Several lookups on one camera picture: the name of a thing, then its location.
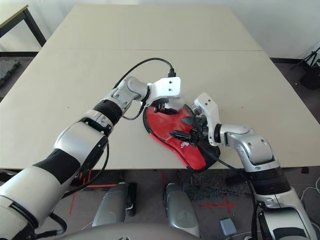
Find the white wall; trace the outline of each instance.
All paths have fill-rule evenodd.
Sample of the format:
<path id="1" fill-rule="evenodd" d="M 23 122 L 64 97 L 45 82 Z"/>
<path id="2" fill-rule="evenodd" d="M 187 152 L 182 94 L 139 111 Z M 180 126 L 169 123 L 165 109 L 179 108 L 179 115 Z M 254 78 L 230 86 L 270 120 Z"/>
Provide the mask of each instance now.
<path id="1" fill-rule="evenodd" d="M 76 3 L 230 7 L 270 57 L 300 58 L 320 41 L 320 0 L 0 0 L 26 3 L 48 39 Z M 0 51 L 39 51 L 24 22 L 0 38 Z"/>

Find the floor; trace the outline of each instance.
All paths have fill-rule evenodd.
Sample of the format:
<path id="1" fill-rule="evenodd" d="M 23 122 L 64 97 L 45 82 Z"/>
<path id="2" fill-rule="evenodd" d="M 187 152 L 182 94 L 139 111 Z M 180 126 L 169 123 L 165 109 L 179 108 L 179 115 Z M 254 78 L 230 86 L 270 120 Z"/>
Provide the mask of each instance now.
<path id="1" fill-rule="evenodd" d="M 12 76 L 7 85 L 0 88 L 0 97 L 5 97 L 9 89 L 16 82 L 18 77 L 32 61 L 32 57 L 10 57 L 7 59 L 19 60 L 21 67 Z M 320 122 L 320 90 L 312 91 L 304 88 L 299 79 L 303 75 L 303 69 L 295 68 L 290 70 L 291 64 L 276 63 L 276 66 L 288 80 L 302 101 L 312 112 L 314 117 Z M 218 174 L 222 170 L 211 170 L 210 174 Z M 320 166 L 310 167 L 309 174 L 302 174 L 297 168 L 286 171 L 290 184 L 295 188 L 298 195 L 302 194 L 306 187 L 314 186 L 320 176 Z M 177 170 L 126 170 L 123 172 L 123 180 L 126 182 L 136 182 L 137 189 L 137 214 L 134 217 L 126 217 L 126 222 L 140 223 L 162 223 L 167 224 L 165 208 L 162 202 L 162 192 L 164 185 L 169 182 L 181 184 Z M 96 188 L 91 191 L 80 191 L 59 202 L 54 212 L 61 216 L 68 224 L 66 234 L 89 228 L 96 210 L 106 193 L 107 188 Z M 319 194 L 310 189 L 306 192 L 303 200 L 306 211 L 310 218 L 320 223 Z M 196 200 L 192 202 L 197 214 L 201 238 L 205 240 L 225 239 L 226 236 L 220 227 L 220 220 L 231 218 L 237 229 L 237 234 L 250 230 L 252 202 L 249 196 L 229 194 L 218 194 L 212 198 Z M 205 207 L 203 205 L 219 205 L 218 207 Z M 57 225 L 48 219 L 38 232 L 57 229 Z M 245 234 L 232 237 L 235 240 L 244 239 Z"/>

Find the table leg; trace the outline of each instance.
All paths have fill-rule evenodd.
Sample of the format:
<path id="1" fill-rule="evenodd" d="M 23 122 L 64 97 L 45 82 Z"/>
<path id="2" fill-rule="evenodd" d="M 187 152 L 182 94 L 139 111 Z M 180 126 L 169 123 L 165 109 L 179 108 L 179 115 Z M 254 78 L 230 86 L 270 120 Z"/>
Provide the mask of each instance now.
<path id="1" fill-rule="evenodd" d="M 33 35 L 35 36 L 36 40 L 39 42 L 41 47 L 43 47 L 46 43 L 45 37 L 43 36 L 42 32 L 40 31 L 34 18 L 31 16 L 29 10 L 26 8 L 23 12 L 25 14 L 25 18 L 24 18 L 25 23 L 28 25 L 29 29 L 31 30 L 31 32 L 33 33 Z"/>

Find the silver robot leg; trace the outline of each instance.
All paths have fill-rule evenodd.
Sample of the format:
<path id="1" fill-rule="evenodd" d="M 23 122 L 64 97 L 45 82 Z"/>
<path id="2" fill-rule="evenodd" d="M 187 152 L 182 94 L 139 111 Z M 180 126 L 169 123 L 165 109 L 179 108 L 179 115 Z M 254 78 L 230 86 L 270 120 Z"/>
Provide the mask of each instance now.
<path id="1" fill-rule="evenodd" d="M 92 226 L 124 222 L 128 198 L 128 184 L 120 183 L 110 188 L 94 216 Z"/>
<path id="2" fill-rule="evenodd" d="M 180 186 L 169 183 L 164 190 L 169 225 L 200 237 L 199 223 L 190 199 Z"/>

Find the power cord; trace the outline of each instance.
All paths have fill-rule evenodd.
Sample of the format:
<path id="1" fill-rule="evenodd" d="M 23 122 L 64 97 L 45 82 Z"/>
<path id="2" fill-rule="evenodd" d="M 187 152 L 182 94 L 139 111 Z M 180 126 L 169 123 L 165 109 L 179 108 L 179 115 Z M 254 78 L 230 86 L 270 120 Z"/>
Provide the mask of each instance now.
<path id="1" fill-rule="evenodd" d="M 169 69 L 169 72 L 168 72 L 168 78 L 173 78 L 173 77 L 175 77 L 175 76 L 177 75 L 176 72 L 175 72 L 175 69 L 173 68 L 172 64 L 171 64 L 169 61 L 167 61 L 167 60 L 165 60 L 165 59 L 163 59 L 163 58 L 160 58 L 160 57 L 152 57 L 152 58 L 145 59 L 145 60 L 137 63 L 136 65 L 134 65 L 132 68 L 130 68 L 130 70 L 127 71 L 127 72 L 120 78 L 120 80 L 114 85 L 113 88 L 115 89 L 116 87 L 118 87 L 118 85 L 121 83 L 121 81 L 122 81 L 123 79 L 125 79 L 126 76 L 128 76 L 128 75 L 129 75 L 133 70 L 135 70 L 137 67 L 141 66 L 141 65 L 144 64 L 144 63 L 150 62 L 150 61 L 161 61 L 161 62 L 166 63 L 166 64 L 169 66 L 169 68 L 170 68 L 170 69 Z M 123 117 L 124 119 L 130 120 L 130 121 L 137 119 L 137 118 L 140 116 L 140 114 L 143 112 L 143 110 L 144 110 L 144 108 L 145 108 L 145 106 L 146 106 L 147 97 L 145 97 L 145 99 L 142 100 L 142 105 L 141 105 L 140 110 L 139 110 L 139 112 L 138 112 L 138 114 L 137 114 L 136 116 L 134 116 L 134 117 L 122 116 L 122 117 Z"/>
<path id="2" fill-rule="evenodd" d="M 300 201 L 302 201 L 304 199 L 304 196 L 305 196 L 305 193 L 307 190 L 309 189 L 314 189 L 316 190 L 319 194 L 320 194 L 320 189 L 318 188 L 318 183 L 320 181 L 320 177 L 315 181 L 315 187 L 313 186 L 308 186 L 307 188 L 305 188 L 303 191 L 302 191 L 302 194 L 301 194 L 301 197 L 300 197 Z"/>
<path id="3" fill-rule="evenodd" d="M 106 158 L 105 158 L 105 161 L 104 161 L 104 164 L 101 168 L 101 170 L 97 173 L 97 175 L 94 176 L 94 178 L 92 178 L 90 181 L 87 181 L 85 184 L 81 185 L 81 186 L 78 186 L 70 191 L 67 191 L 61 199 L 64 199 L 72 194 L 74 194 L 75 192 L 78 192 L 80 191 L 81 189 L 84 189 L 86 186 L 90 185 L 91 183 L 93 183 L 95 180 L 97 180 L 100 175 L 103 173 L 103 171 L 106 169 L 106 166 L 107 166 L 107 163 L 108 163 L 108 160 L 109 160 L 109 143 L 106 144 Z"/>
<path id="4" fill-rule="evenodd" d="M 50 231 L 45 231 L 45 232 L 39 233 L 35 236 L 35 239 L 49 238 L 49 237 L 64 234 L 66 232 L 67 224 L 61 217 L 59 217 L 58 215 L 56 215 L 52 212 L 52 213 L 50 213 L 49 218 L 51 218 L 53 221 L 55 221 L 57 224 L 59 224 L 61 226 L 61 229 L 60 230 L 50 230 Z"/>
<path id="5" fill-rule="evenodd" d="M 120 78 L 120 80 L 114 85 L 113 88 L 115 89 L 116 87 L 118 87 L 118 85 L 121 83 L 121 81 L 122 81 L 123 79 L 125 79 L 125 77 L 128 76 L 129 73 L 131 73 L 131 72 L 132 72 L 133 70 L 135 70 L 137 67 L 139 67 L 140 65 L 142 65 L 142 64 L 144 64 L 144 63 L 150 62 L 150 61 L 161 61 L 161 62 L 166 63 L 166 64 L 169 66 L 169 68 L 170 68 L 169 73 L 168 73 L 168 78 L 172 78 L 172 77 L 175 77 L 175 76 L 176 76 L 175 69 L 174 69 L 174 67 L 171 65 L 170 62 L 168 62 L 167 60 L 165 60 L 165 59 L 163 59 L 163 58 L 160 58 L 160 57 L 152 57 L 152 58 L 148 58 L 148 59 L 146 59 L 146 60 L 143 60 L 143 61 L 137 63 L 136 65 L 134 65 L 132 68 L 130 68 L 130 70 L 127 71 L 127 72 Z"/>
<path id="6" fill-rule="evenodd" d="M 235 168 L 234 166 L 231 166 L 231 165 L 227 164 L 226 162 L 220 160 L 217 156 L 215 156 L 214 154 L 211 154 L 210 151 L 208 151 L 208 150 L 206 150 L 204 148 L 203 148 L 203 150 L 209 156 L 211 156 L 214 160 L 216 160 L 217 162 L 223 164 L 227 168 L 229 168 L 229 169 L 235 171 L 236 173 L 238 173 L 245 180 L 245 182 L 248 184 L 248 187 L 249 187 L 249 190 L 250 190 L 250 194 L 251 194 L 251 199 L 252 199 L 252 206 L 253 206 L 253 214 L 252 214 L 252 218 L 251 218 L 251 237 L 252 237 L 252 240 L 258 240 L 257 209 L 258 209 L 259 205 L 256 203 L 254 189 L 253 189 L 253 187 L 251 185 L 251 182 L 250 182 L 249 178 L 240 169 Z"/>
<path id="7" fill-rule="evenodd" d="M 94 178 L 92 178 L 90 181 L 86 182 L 85 184 L 78 186 L 70 191 L 67 191 L 61 199 L 64 199 L 72 194 L 74 194 L 75 192 L 80 191 L 81 189 L 84 189 L 86 186 L 90 185 L 91 183 L 93 183 L 97 178 L 99 178 L 99 176 L 102 174 L 102 172 L 106 169 L 108 160 L 109 160 L 109 143 L 106 144 L 106 158 L 104 161 L 104 164 L 101 168 L 101 170 L 97 173 L 97 175 L 94 176 Z M 57 235 L 61 235 L 63 234 L 66 230 L 67 230 L 67 224 L 66 222 L 59 217 L 58 215 L 54 214 L 53 212 L 50 213 L 49 217 L 54 220 L 56 223 L 58 223 L 61 226 L 60 230 L 50 230 L 50 231 L 45 231 L 42 233 L 39 233 L 36 235 L 35 239 L 42 239 L 42 238 L 48 238 L 48 237 L 53 237 L 53 236 L 57 236 Z"/>

